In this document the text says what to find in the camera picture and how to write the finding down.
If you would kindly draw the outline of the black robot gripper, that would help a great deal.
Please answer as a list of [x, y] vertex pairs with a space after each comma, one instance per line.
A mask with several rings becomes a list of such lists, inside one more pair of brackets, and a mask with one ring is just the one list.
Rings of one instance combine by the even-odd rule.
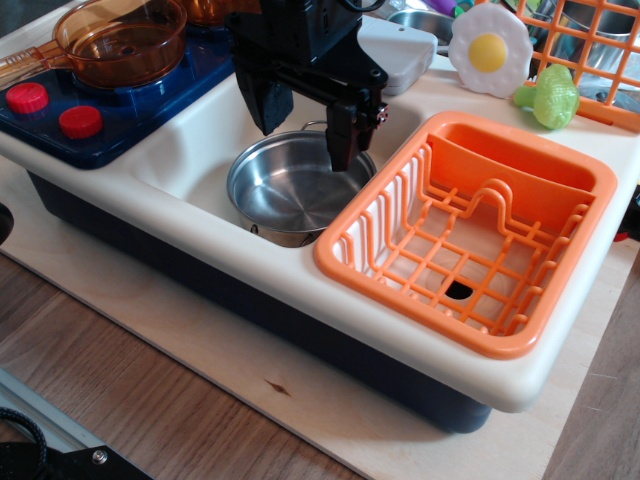
[[381, 6], [380, 1], [262, 1], [258, 13], [226, 16], [237, 84], [263, 135], [292, 112], [296, 90], [325, 105], [342, 98], [353, 103], [327, 108], [333, 171], [346, 171], [370, 148], [389, 116], [388, 105], [381, 103], [387, 74], [360, 47], [358, 32], [363, 15]]

